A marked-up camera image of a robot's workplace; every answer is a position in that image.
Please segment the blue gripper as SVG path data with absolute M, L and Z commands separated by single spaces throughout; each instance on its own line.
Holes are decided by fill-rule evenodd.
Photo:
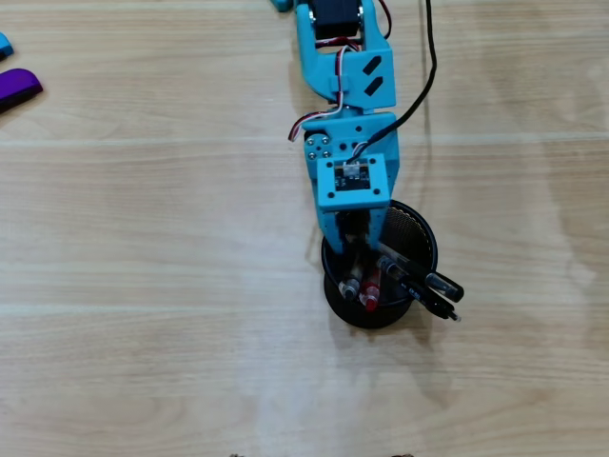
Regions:
M 371 209 L 367 244 L 377 250 L 386 207 L 399 170 L 397 134 L 391 133 L 354 159 L 360 143 L 389 125 L 390 113 L 311 121 L 304 125 L 304 158 L 319 209 Z M 336 211 L 318 211 L 320 229 L 335 253 L 344 252 Z

